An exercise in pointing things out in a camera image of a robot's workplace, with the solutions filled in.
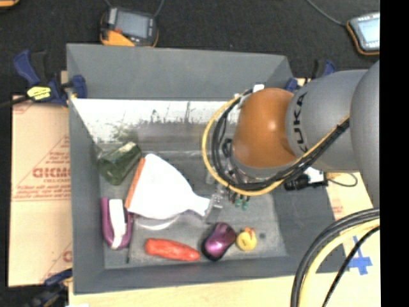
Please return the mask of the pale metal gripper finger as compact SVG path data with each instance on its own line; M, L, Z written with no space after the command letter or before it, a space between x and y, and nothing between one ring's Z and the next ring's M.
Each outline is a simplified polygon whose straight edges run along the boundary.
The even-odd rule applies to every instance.
M210 198L209 206L205 214L205 223L211 224L218 221L223 209L223 197L219 194L213 194Z

